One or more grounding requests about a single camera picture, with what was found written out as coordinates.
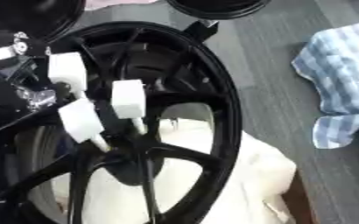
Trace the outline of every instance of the gray carpet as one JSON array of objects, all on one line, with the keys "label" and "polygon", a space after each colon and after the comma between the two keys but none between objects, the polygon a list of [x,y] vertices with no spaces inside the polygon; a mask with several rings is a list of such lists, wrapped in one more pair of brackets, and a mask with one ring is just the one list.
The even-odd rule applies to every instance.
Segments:
[{"label": "gray carpet", "polygon": [[[74,29],[117,20],[184,29],[195,19],[160,2],[87,12]],[[339,150],[313,147],[320,99],[290,61],[315,32],[356,22],[359,0],[272,0],[256,15],[221,22],[207,42],[236,82],[244,130],[299,165],[320,224],[359,224],[359,140]]]}]

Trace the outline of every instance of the black wheel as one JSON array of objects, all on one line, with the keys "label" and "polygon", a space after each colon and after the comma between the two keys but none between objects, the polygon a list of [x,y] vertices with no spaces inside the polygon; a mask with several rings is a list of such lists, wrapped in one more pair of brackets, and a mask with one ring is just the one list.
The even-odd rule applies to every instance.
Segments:
[{"label": "black wheel", "polygon": [[[82,223],[89,179],[101,168],[127,185],[142,186],[148,223],[199,223],[227,182],[241,140],[240,102],[222,63],[183,32],[141,22],[89,27],[55,41],[53,51],[82,54],[88,67],[88,98],[99,108],[103,136],[118,149],[103,153],[91,143],[74,143],[62,129],[55,107],[1,124],[0,223]],[[148,133],[143,136],[109,109],[110,83],[126,79],[144,83]],[[9,81],[35,90],[44,88],[48,84],[46,61],[28,61]],[[164,113],[170,109],[174,110],[170,116],[178,114],[175,118],[194,118],[193,107],[179,111],[172,107],[191,104],[211,112],[214,140],[209,154],[160,139],[160,120],[172,118]],[[163,213],[157,206],[153,180],[168,158],[196,163],[202,173],[183,199]],[[69,199],[67,207],[61,207],[50,180],[66,173]]]}]

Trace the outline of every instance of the fabric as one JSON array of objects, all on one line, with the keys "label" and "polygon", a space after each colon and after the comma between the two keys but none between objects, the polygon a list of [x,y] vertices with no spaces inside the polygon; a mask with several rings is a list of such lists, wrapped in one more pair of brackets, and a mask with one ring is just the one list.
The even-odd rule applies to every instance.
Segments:
[{"label": "fabric", "polygon": [[151,4],[158,0],[87,0],[86,11],[98,10],[115,4]]},{"label": "fabric", "polygon": [[316,33],[292,65],[313,82],[328,114],[313,127],[314,145],[350,144],[359,130],[359,24]]}]

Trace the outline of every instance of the blue and white checkered cloth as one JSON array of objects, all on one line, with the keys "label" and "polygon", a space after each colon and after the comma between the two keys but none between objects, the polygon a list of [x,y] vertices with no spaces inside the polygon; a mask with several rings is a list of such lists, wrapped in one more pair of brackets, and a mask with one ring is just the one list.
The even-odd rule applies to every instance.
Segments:
[{"label": "blue and white checkered cloth", "polygon": [[316,86],[328,114],[314,125],[314,145],[350,144],[359,130],[359,24],[316,33],[292,65]]}]

